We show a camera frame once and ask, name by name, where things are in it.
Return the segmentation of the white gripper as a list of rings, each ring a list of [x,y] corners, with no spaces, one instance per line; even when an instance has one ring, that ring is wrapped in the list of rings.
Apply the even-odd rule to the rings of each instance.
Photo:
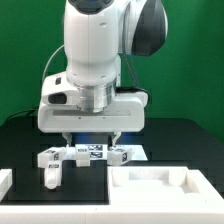
[[[62,133],[67,145],[73,145],[74,132],[114,132],[109,146],[114,147],[120,132],[138,132],[145,124],[144,108],[149,96],[145,91],[118,93],[99,113],[81,112],[71,105],[40,103],[38,127],[46,133]]]

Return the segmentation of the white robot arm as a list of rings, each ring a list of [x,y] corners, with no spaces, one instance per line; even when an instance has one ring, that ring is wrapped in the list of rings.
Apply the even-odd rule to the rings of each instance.
[[[47,133],[138,132],[149,96],[122,87],[121,56],[150,56],[164,44],[161,0],[66,0],[66,70],[43,81],[38,127]]]

